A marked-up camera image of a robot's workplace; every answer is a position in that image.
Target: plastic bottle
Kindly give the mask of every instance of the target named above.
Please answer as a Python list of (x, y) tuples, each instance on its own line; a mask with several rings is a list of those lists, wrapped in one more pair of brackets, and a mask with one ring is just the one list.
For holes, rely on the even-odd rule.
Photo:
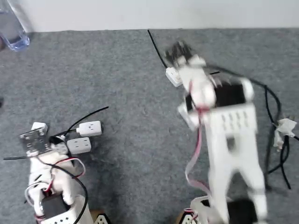
[(0, 0), (0, 37), (14, 51), (26, 48), (30, 40), (7, 0)]

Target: electrical outlet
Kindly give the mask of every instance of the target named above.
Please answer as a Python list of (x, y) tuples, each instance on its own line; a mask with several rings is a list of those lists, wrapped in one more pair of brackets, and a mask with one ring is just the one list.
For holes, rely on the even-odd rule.
[(167, 68), (165, 74), (166, 74), (167, 78), (169, 79), (169, 81), (171, 81), (171, 83), (175, 87), (178, 87), (182, 84), (181, 77), (179, 76), (179, 73), (175, 68), (173, 68), (173, 67)]
[(82, 137), (95, 136), (102, 134), (101, 122), (99, 120), (85, 122), (79, 124), (79, 127), (76, 129)]
[(98, 215), (94, 224), (110, 224), (109, 219), (105, 215)]
[(88, 137), (68, 140), (66, 145), (72, 154), (87, 153), (92, 149)]

